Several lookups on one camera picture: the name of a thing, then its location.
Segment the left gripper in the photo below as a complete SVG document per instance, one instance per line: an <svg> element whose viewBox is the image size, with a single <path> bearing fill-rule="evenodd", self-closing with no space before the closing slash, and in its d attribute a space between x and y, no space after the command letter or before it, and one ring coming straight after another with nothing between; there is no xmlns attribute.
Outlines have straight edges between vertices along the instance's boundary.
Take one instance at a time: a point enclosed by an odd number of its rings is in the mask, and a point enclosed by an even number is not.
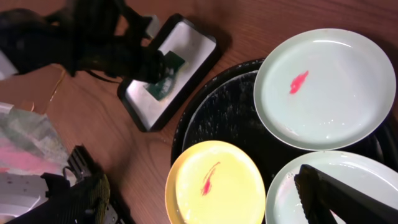
<svg viewBox="0 0 398 224"><path fill-rule="evenodd" d="M110 77L156 83L167 75L164 55L141 45L154 20L123 0L67 1L72 32L69 74L97 70Z"/></svg>

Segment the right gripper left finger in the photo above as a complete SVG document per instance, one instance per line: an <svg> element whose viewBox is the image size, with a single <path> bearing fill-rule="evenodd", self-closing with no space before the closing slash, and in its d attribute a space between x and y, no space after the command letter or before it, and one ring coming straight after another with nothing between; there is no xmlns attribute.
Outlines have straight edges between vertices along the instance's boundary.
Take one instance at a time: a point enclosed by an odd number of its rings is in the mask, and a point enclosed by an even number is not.
<svg viewBox="0 0 398 224"><path fill-rule="evenodd" d="M6 223L103 223L111 190L84 146L62 175L6 173Z"/></svg>

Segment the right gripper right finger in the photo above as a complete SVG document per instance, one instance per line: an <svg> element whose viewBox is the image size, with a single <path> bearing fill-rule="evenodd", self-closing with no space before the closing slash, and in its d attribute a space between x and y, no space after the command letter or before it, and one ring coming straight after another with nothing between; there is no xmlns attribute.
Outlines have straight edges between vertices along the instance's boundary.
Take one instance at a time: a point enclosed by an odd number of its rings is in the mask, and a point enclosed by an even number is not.
<svg viewBox="0 0 398 224"><path fill-rule="evenodd" d="M397 223L397 209L303 164L294 177L305 218L309 224Z"/></svg>

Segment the mint plate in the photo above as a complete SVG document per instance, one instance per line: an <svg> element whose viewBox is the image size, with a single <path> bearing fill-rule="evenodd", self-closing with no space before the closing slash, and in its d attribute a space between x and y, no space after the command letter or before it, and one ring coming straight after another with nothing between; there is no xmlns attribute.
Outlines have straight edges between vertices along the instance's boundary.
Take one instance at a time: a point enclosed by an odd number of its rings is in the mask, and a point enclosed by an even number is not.
<svg viewBox="0 0 398 224"><path fill-rule="evenodd" d="M295 186L294 176L308 164L350 187L397 208L397 172L351 152L318 151L304 154L287 163L274 177L266 195L266 222L307 223Z"/></svg>
<svg viewBox="0 0 398 224"><path fill-rule="evenodd" d="M254 105L281 142L307 151L350 146L375 131L392 109L396 73L369 38L315 29L278 45L254 82Z"/></svg>

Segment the green yellow sponge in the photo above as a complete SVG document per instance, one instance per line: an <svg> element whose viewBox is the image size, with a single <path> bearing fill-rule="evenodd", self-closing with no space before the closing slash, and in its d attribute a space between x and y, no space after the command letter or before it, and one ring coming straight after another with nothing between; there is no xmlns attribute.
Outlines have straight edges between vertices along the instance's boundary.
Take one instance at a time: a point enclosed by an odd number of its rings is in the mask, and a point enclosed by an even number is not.
<svg viewBox="0 0 398 224"><path fill-rule="evenodd" d="M177 82L178 73L186 64L183 58L172 51L168 51L165 54L165 62L167 63L166 76L155 84L148 83L144 85L145 90L157 101L163 100L172 92Z"/></svg>

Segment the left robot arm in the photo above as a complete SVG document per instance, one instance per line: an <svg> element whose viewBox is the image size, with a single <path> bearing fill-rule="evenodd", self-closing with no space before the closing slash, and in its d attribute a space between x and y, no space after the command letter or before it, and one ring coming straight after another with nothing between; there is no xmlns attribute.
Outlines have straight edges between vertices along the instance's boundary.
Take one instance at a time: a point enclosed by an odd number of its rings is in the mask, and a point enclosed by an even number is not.
<svg viewBox="0 0 398 224"><path fill-rule="evenodd" d="M139 15L123 0L67 1L41 16L29 9L1 13L1 79L50 64L71 76L77 71L156 83L166 75L164 55L143 47L152 17Z"/></svg>

